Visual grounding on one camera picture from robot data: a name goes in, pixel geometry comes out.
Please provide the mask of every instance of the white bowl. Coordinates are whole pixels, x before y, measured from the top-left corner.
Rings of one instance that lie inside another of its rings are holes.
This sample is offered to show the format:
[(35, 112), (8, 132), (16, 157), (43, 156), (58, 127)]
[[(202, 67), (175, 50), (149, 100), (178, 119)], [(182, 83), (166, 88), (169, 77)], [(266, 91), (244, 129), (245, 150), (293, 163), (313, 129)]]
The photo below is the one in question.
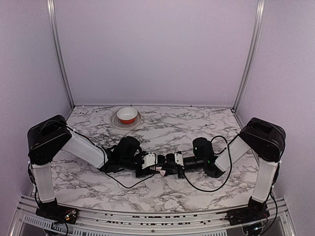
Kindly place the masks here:
[(131, 124), (135, 121), (138, 111), (132, 107), (121, 108), (117, 112), (118, 119), (124, 124)]

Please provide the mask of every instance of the marble surface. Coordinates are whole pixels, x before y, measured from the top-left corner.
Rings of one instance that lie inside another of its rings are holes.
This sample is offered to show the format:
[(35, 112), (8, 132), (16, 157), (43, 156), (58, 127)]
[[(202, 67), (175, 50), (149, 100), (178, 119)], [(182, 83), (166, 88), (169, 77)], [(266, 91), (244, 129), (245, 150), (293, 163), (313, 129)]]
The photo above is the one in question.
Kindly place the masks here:
[[(240, 131), (229, 109), (203, 107), (136, 108), (142, 115), (141, 124), (131, 131), (115, 129), (110, 116), (120, 107), (76, 107), (68, 125), (104, 147), (117, 144), (124, 136), (137, 138), (145, 151), (164, 154), (182, 151), (192, 155), (192, 141), (198, 137), (210, 140), (223, 135), (229, 141)], [(224, 148), (223, 141), (214, 143), (214, 151)], [(177, 176), (151, 179), (132, 189), (119, 186), (85, 161), (68, 153), (59, 153), (52, 164), (52, 175), (59, 203), (78, 207), (142, 212), (198, 211), (247, 204), (257, 177), (257, 163), (251, 153), (246, 154), (232, 168), (229, 181), (215, 193), (192, 188)], [(132, 171), (112, 174), (125, 185), (139, 181)], [(187, 173), (193, 184), (214, 189), (226, 179), (206, 176), (202, 171)]]

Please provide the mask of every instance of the white plate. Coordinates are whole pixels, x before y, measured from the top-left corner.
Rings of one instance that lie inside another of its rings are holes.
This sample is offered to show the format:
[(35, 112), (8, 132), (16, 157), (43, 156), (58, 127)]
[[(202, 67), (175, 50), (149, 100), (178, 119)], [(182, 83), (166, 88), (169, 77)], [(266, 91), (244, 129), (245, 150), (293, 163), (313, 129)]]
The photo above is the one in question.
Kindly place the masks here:
[(114, 112), (112, 114), (112, 116), (110, 117), (110, 122), (112, 123), (112, 125), (116, 129), (119, 129), (119, 130), (133, 130), (135, 127), (137, 127), (140, 124), (141, 115), (140, 115), (139, 112), (138, 112), (138, 114), (136, 116), (136, 120), (132, 124), (123, 124), (123, 123), (121, 123), (121, 121), (117, 117), (117, 112), (118, 111)]

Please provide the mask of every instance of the lavender wall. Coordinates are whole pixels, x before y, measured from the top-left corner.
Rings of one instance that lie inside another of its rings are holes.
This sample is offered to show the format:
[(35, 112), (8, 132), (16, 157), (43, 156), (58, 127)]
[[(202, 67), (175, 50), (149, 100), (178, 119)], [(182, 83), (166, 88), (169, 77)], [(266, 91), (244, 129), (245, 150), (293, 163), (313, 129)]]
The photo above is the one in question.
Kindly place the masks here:
[(258, 50), (238, 111), (282, 126), (287, 148), (276, 193), (297, 235), (315, 228), (315, 1), (267, 0)]
[(21, 194), (31, 189), (27, 131), (70, 108), (45, 1), (2, 1), (0, 32), (0, 232), (7, 235)]
[(56, 0), (76, 104), (233, 105), (256, 0)]

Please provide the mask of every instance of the aluminum frame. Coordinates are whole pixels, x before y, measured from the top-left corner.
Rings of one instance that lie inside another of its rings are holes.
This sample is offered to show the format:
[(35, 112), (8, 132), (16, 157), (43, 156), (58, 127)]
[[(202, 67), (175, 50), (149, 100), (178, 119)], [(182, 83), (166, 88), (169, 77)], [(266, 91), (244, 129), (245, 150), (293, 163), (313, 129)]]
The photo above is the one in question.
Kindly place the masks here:
[(241, 100), (243, 98), (244, 91), (246, 88), (246, 84), (247, 84), (247, 81), (248, 81), (248, 78), (250, 75), (250, 71), (251, 71), (251, 67), (252, 67), (252, 61), (253, 61), (253, 58), (255, 56), (255, 52), (257, 50), (257, 45), (258, 45), (259, 36), (260, 36), (260, 32), (261, 32), (261, 24), (262, 24), (264, 9), (265, 9), (265, 2), (266, 2), (266, 0), (258, 0), (256, 17), (255, 17), (255, 22), (254, 22), (254, 27), (253, 27), (253, 32), (252, 32), (252, 41), (251, 41), (251, 45), (250, 45), (250, 50), (249, 50), (246, 65), (244, 68), (241, 84), (239, 86), (239, 89), (238, 89), (238, 92), (237, 92), (237, 95), (235, 98), (235, 102), (234, 102), (234, 105), (232, 108), (232, 110), (234, 112), (237, 112), (237, 110), (240, 106), (240, 103), (241, 103)]
[[(290, 225), (289, 212), (283, 198), (276, 200), (278, 204), (278, 217), (282, 222), (285, 236), (295, 236)], [(270, 211), (270, 219), (275, 217), (275, 204), (272, 200), (267, 202)], [(77, 223), (69, 226), (69, 235), (97, 235), (97, 236), (201, 236), (211, 233), (224, 232), (225, 230), (251, 225), (260, 221), (254, 221), (243, 225), (230, 226), (224, 219), (230, 209), (245, 207), (227, 207), (222, 209), (172, 212), (172, 213), (148, 213), (148, 212), (118, 212), (108, 210), (96, 210), (77, 207), (79, 210)], [(18, 204), (14, 221), (9, 235), (19, 236), (23, 223), (31, 223), (35, 226), (51, 230), (52, 220), (42, 218), (35, 214), (37, 205), (34, 198), (22, 196)], [(64, 233), (65, 228), (57, 224), (53, 228), (56, 233)]]
[(53, 37), (54, 46), (55, 46), (55, 50), (57, 54), (58, 66), (59, 66), (59, 70), (62, 76), (63, 86), (65, 89), (69, 106), (71, 108), (71, 111), (73, 111), (75, 105), (74, 105), (74, 100), (72, 97), (67, 73), (65, 71), (63, 56), (61, 52), (61, 45), (60, 45), (59, 34), (58, 34), (54, 0), (47, 0), (47, 8), (48, 8), (48, 16), (49, 16), (52, 37)]

